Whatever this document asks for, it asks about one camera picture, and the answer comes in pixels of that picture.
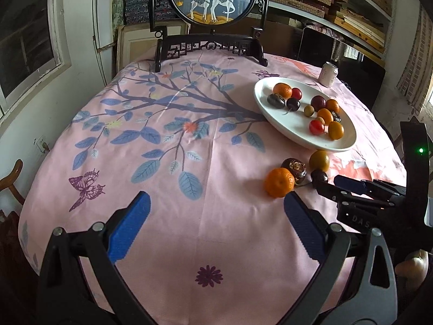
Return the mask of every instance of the white deer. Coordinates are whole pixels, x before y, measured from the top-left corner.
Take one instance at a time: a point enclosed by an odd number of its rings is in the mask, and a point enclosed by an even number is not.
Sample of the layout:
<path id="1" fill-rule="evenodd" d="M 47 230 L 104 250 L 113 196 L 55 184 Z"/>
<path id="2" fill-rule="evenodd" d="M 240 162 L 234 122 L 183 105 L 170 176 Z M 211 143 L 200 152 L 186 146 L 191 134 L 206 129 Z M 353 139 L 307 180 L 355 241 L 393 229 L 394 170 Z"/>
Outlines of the white deer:
<path id="1" fill-rule="evenodd" d="M 211 3 L 211 0 L 192 0 L 191 1 L 191 19 L 194 20 L 194 9 L 198 7 L 203 7 L 203 20 L 206 21 L 207 18 L 207 8 L 209 7 L 209 4 Z"/>
<path id="2" fill-rule="evenodd" d="M 224 11 L 223 13 L 227 14 L 227 22 L 228 22 L 230 13 L 236 11 L 235 6 L 233 5 L 233 0 L 212 0 L 212 7 L 211 7 L 212 22 L 217 21 L 217 17 L 215 16 L 215 7 L 217 7 L 218 5 L 227 7 L 227 12 Z"/>

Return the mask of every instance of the curtain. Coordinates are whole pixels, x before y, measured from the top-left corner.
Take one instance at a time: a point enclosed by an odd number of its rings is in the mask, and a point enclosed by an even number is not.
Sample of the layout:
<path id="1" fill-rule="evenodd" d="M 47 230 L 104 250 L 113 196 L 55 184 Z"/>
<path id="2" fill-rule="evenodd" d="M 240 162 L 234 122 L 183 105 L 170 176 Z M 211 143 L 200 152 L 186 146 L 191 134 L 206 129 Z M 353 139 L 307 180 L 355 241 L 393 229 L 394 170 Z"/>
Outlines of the curtain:
<path id="1" fill-rule="evenodd" d="M 433 22 L 423 6 L 419 9 L 418 26 L 408 62 L 397 89 L 419 115 L 431 95 L 433 73 Z"/>

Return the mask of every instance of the table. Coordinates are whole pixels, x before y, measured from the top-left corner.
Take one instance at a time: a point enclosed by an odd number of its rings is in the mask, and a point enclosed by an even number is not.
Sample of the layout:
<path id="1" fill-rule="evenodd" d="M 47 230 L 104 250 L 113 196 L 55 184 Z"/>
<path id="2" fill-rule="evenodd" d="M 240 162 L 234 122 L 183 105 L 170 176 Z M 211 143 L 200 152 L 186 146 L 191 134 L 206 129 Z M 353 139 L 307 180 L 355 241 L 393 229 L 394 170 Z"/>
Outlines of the table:
<path id="1" fill-rule="evenodd" d="M 337 174 L 405 185 L 405 170 L 385 132 L 350 91 L 317 83 L 320 69 L 266 55 L 268 67 L 228 51 L 195 51 L 149 72 L 135 62 L 72 120 L 40 167 L 20 217 L 22 247 L 38 271 L 51 232 L 107 221 L 140 191 L 152 208 L 125 259 L 116 263 L 160 325 L 275 324 L 315 272 L 263 179 L 288 157 L 312 150 L 285 138 L 259 113 L 254 84 L 282 76 L 316 86 L 351 117 L 358 140 L 331 155 Z M 336 205 L 311 187 L 308 207 L 336 221 Z M 334 306 L 348 262 L 324 310 Z M 89 265 L 84 263 L 86 274 Z M 108 305 L 92 275 L 98 304 Z"/>

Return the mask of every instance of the white bowl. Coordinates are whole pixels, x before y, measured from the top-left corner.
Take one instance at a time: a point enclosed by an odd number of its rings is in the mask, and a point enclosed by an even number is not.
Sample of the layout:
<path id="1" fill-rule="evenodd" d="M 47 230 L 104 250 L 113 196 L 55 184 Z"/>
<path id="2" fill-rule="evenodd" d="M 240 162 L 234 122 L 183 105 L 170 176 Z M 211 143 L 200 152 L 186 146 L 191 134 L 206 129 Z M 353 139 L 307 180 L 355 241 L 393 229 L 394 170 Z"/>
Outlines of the white bowl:
<path id="1" fill-rule="evenodd" d="M 302 99 L 300 100 L 298 111 L 287 113 L 285 110 L 287 108 L 276 109 L 268 103 L 267 97 L 272 94 L 272 89 L 277 83 L 286 83 L 292 88 L 299 88 L 302 91 Z M 286 137 L 310 149 L 322 149 L 327 152 L 345 152 L 349 150 L 356 142 L 356 130 L 343 109 L 340 109 L 338 113 L 341 117 L 341 124 L 344 127 L 344 136 L 341 139 L 330 139 L 327 133 L 328 127 L 325 127 L 325 133 L 322 135 L 313 135 L 310 132 L 308 125 L 311 120 L 317 117 L 317 113 L 314 113 L 311 117 L 306 117 L 304 115 L 304 108 L 310 104 L 311 99 L 316 95 L 323 96 L 325 100 L 330 99 L 329 96 L 313 87 L 289 78 L 268 77 L 259 80 L 254 86 L 254 97 L 261 112 L 269 123 Z"/>

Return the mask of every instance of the pink tablecloth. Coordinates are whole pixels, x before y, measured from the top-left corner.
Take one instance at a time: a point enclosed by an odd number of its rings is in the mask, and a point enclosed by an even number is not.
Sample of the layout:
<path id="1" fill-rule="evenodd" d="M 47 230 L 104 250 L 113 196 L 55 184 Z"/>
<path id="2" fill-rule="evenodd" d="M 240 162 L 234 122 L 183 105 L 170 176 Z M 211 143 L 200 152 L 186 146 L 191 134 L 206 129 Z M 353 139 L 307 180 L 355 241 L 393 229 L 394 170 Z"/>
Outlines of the pink tablecloth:
<path id="1" fill-rule="evenodd" d="M 307 253 L 263 178 L 288 157 L 313 151 L 259 113 L 254 84 L 282 76 L 317 82 L 319 69 L 266 55 L 268 67 L 227 51 L 196 51 L 124 69 L 80 111 L 42 164 L 20 218 L 21 243 L 38 270 L 51 232 L 88 229 L 126 207 L 140 190 L 152 209 L 128 255 L 116 263 L 160 325 L 275 324 L 317 262 Z M 358 141 L 331 156 L 328 175 L 405 184 L 405 171 L 369 110 L 339 81 L 317 86 L 351 117 Z M 309 185 L 310 208 L 336 221 L 335 203 Z M 329 297 L 335 305 L 346 265 Z M 90 281 L 98 302 L 107 307 Z"/>

